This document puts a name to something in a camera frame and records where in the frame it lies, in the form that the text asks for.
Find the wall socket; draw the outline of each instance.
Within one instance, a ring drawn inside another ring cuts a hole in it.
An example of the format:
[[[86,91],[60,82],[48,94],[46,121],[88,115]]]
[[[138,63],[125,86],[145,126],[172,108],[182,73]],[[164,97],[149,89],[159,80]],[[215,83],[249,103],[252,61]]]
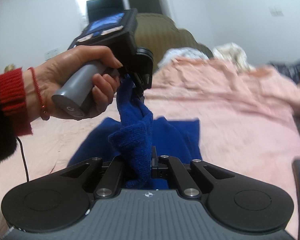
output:
[[[44,54],[44,59],[45,59],[45,61],[47,61],[47,60],[49,60],[49,59],[55,57],[55,56],[58,55],[58,54],[59,54],[59,49],[58,49],[58,48],[53,49],[53,50],[49,50],[48,52],[46,52],[46,53]]]
[[[272,15],[272,17],[283,17],[283,12],[281,10],[281,8],[279,7],[270,7],[270,13]]]

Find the red bracelet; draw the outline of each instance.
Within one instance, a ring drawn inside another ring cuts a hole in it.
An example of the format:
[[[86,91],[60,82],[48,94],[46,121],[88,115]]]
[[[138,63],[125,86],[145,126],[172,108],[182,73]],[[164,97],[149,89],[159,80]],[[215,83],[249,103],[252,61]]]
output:
[[[49,115],[49,113],[47,111],[47,107],[43,103],[43,99],[42,99],[42,96],[41,96],[40,90],[39,90],[38,81],[37,81],[37,78],[36,78],[36,76],[34,74],[34,68],[30,67],[28,69],[31,70],[32,78],[33,78],[33,82],[34,82],[34,87],[35,87],[35,90],[37,91],[37,94],[38,94],[38,97],[39,97],[39,100],[40,100],[40,103],[41,103],[40,117],[41,117],[42,120],[47,121],[47,120],[49,120],[50,115]]]

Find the red sleeve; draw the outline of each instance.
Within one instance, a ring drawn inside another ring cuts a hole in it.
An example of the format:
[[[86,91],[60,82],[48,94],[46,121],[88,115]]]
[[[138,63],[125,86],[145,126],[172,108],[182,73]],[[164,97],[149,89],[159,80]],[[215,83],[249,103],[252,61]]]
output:
[[[0,75],[0,108],[16,136],[32,134],[21,68]]]

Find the black cable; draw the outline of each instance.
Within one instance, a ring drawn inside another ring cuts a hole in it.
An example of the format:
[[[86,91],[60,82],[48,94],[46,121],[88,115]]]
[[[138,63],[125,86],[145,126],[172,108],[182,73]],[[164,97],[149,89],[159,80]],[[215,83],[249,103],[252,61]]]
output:
[[[27,182],[29,182],[29,173],[28,173],[28,168],[27,168],[27,164],[26,164],[26,159],[25,159],[25,155],[23,153],[23,146],[22,146],[22,142],[19,139],[19,137],[16,137],[19,144],[20,144],[20,149],[21,149],[21,155],[22,155],[22,160],[23,160],[23,165],[25,166],[25,171],[26,171],[26,177],[27,177]]]

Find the logo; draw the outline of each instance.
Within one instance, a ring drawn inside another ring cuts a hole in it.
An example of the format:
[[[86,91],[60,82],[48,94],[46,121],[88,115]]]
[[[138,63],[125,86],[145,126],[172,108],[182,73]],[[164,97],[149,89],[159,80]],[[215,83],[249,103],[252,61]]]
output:
[[[146,197],[152,197],[152,196],[154,196],[154,194],[152,194],[151,192],[147,192],[147,193],[145,194],[145,196],[146,196]]]

